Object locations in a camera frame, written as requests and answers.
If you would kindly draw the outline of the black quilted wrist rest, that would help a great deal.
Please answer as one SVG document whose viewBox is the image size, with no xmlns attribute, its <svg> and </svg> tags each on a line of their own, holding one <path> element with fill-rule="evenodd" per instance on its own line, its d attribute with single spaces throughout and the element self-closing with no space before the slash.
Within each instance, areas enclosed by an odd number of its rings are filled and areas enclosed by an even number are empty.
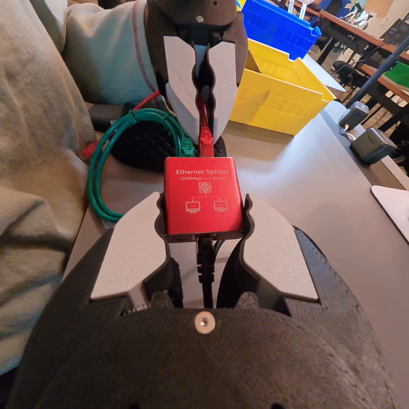
<svg viewBox="0 0 409 409">
<path fill-rule="evenodd" d="M 93 105 L 89 110 L 95 131 L 105 132 L 114 120 L 125 115 L 125 105 Z M 176 155 L 173 137 L 160 123 L 143 121 L 125 130 L 110 150 L 120 163 L 151 172 L 163 173 L 164 161 Z"/>
</svg>

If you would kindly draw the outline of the black power adapter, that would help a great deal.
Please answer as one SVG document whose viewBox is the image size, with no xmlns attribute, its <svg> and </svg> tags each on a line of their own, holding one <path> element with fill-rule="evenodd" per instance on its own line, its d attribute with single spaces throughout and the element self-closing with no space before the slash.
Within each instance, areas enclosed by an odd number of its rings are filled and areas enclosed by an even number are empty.
<svg viewBox="0 0 409 409">
<path fill-rule="evenodd" d="M 373 165 L 389 156 L 397 146 L 381 131 L 368 128 L 350 144 L 351 151 L 366 165 Z"/>
</svg>

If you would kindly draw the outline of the blue plastic bin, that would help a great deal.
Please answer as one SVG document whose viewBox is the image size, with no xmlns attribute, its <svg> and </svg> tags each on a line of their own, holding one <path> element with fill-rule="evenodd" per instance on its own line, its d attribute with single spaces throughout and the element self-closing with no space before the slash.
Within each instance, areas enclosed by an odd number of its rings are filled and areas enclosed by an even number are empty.
<svg viewBox="0 0 409 409">
<path fill-rule="evenodd" d="M 241 10 L 249 39 L 303 59 L 321 36 L 319 27 L 268 1 L 247 0 Z"/>
</svg>

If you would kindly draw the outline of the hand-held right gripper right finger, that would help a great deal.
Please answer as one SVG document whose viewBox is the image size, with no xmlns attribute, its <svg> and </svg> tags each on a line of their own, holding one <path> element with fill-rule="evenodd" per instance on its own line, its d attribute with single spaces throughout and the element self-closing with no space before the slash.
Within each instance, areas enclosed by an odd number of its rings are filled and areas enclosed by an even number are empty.
<svg viewBox="0 0 409 409">
<path fill-rule="evenodd" d="M 293 225 L 250 194 L 245 197 L 243 238 L 223 270 L 217 308 L 234 308 L 245 292 L 255 294 L 258 306 L 269 310 L 282 311 L 286 299 L 319 301 Z"/>
</svg>

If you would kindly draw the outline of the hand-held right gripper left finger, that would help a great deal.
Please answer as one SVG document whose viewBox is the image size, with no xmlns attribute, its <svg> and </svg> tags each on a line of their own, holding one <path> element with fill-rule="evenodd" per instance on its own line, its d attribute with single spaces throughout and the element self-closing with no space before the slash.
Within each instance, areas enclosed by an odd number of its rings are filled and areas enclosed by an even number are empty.
<svg viewBox="0 0 409 409">
<path fill-rule="evenodd" d="M 165 237 L 163 195 L 154 192 L 129 210 L 112 229 L 90 299 L 128 296 L 133 308 L 147 308 L 156 292 L 168 292 L 183 307 L 178 264 Z"/>
</svg>

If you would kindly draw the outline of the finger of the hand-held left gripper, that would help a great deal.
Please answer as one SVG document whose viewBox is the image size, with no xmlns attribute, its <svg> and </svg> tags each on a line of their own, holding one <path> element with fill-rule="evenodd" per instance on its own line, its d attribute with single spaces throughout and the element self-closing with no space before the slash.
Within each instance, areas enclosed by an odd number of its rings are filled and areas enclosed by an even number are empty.
<svg viewBox="0 0 409 409">
<path fill-rule="evenodd" d="M 189 137 L 200 136 L 200 112 L 196 105 L 197 86 L 193 76 L 204 61 L 208 46 L 189 45 L 178 36 L 164 36 L 168 82 L 166 96 Z"/>
<path fill-rule="evenodd" d="M 217 142 L 228 124 L 238 91 L 235 44 L 220 42 L 210 48 L 207 54 L 208 64 L 213 74 L 212 135 L 213 141 Z"/>
</svg>

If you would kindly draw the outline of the white side table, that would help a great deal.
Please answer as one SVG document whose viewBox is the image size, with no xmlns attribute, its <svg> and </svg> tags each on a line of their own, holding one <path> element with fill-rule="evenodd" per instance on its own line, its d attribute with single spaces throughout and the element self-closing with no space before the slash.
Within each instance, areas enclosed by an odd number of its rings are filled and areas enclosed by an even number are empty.
<svg viewBox="0 0 409 409">
<path fill-rule="evenodd" d="M 320 81 L 326 88 L 334 95 L 335 100 L 340 102 L 342 95 L 345 93 L 345 89 L 330 75 L 325 69 L 323 69 L 312 57 L 305 55 L 303 59 L 297 58 L 294 64 L 298 69 L 301 66 L 307 68 L 310 74 L 305 73 L 301 69 L 300 73 L 301 86 L 307 89 L 313 89 L 314 85 Z"/>
</svg>

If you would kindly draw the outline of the black tripod stand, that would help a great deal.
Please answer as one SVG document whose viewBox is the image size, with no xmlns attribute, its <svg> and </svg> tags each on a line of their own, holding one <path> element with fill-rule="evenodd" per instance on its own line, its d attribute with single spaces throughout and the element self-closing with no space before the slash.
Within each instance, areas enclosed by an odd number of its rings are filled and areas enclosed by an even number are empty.
<svg viewBox="0 0 409 409">
<path fill-rule="evenodd" d="M 371 77 L 366 81 L 366 83 L 360 88 L 360 90 L 355 94 L 355 96 L 346 104 L 346 108 L 349 109 L 351 106 L 360 101 L 369 91 L 371 86 L 377 82 L 377 80 L 384 74 L 387 70 L 391 69 L 398 58 L 405 52 L 409 46 L 409 37 L 406 37 L 404 41 L 397 47 L 397 49 L 386 59 L 386 61 L 380 66 L 380 68 L 371 75 Z"/>
</svg>

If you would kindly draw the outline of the yellow plastic bin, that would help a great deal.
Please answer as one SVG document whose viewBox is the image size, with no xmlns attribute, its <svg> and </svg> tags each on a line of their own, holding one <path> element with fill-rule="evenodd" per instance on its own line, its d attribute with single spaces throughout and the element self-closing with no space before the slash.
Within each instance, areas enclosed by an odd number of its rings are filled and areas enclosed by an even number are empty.
<svg viewBox="0 0 409 409">
<path fill-rule="evenodd" d="M 335 95 L 301 58 L 248 39 L 248 59 L 229 120 L 296 135 Z"/>
</svg>

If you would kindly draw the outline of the red ethernet splitter box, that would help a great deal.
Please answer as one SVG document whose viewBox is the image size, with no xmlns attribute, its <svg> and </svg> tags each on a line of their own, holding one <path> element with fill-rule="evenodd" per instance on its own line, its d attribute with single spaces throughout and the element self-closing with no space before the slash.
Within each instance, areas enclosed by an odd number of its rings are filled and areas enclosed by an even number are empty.
<svg viewBox="0 0 409 409">
<path fill-rule="evenodd" d="M 164 161 L 164 219 L 173 240 L 238 239 L 243 200 L 232 157 L 168 157 Z"/>
</svg>

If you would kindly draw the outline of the green cloth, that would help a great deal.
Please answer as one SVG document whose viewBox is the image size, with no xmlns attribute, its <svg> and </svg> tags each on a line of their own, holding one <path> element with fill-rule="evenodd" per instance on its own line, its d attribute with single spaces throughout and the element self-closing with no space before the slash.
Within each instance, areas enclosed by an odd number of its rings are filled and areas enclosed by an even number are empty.
<svg viewBox="0 0 409 409">
<path fill-rule="evenodd" d="M 409 65 L 408 64 L 398 61 L 393 68 L 385 71 L 384 74 L 387 78 L 389 78 L 396 84 L 409 88 Z"/>
</svg>

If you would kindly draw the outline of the wooden-edged background table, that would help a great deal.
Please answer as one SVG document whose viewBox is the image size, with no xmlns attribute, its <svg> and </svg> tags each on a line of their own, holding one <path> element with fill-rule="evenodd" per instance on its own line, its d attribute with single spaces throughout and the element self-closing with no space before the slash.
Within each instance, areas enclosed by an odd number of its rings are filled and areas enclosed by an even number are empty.
<svg viewBox="0 0 409 409">
<path fill-rule="evenodd" d="M 408 36 L 406 36 L 398 46 L 390 44 L 385 40 L 377 39 L 365 30 L 338 18 L 335 14 L 322 7 L 322 2 L 323 1 L 320 1 L 320 3 L 316 4 L 316 2 L 313 1 L 306 6 L 305 12 L 311 19 L 316 19 L 311 25 L 318 26 L 321 30 L 321 35 L 326 37 L 324 45 L 321 48 L 321 53 L 316 60 L 318 65 L 323 65 L 337 43 L 352 49 L 352 55 L 363 55 L 364 60 L 369 59 L 376 51 L 381 49 L 384 54 L 387 53 L 387 56 L 400 50 L 401 54 L 398 55 L 398 58 L 408 60 L 408 57 L 405 55 L 406 50 L 403 49 L 402 46 Z"/>
</svg>

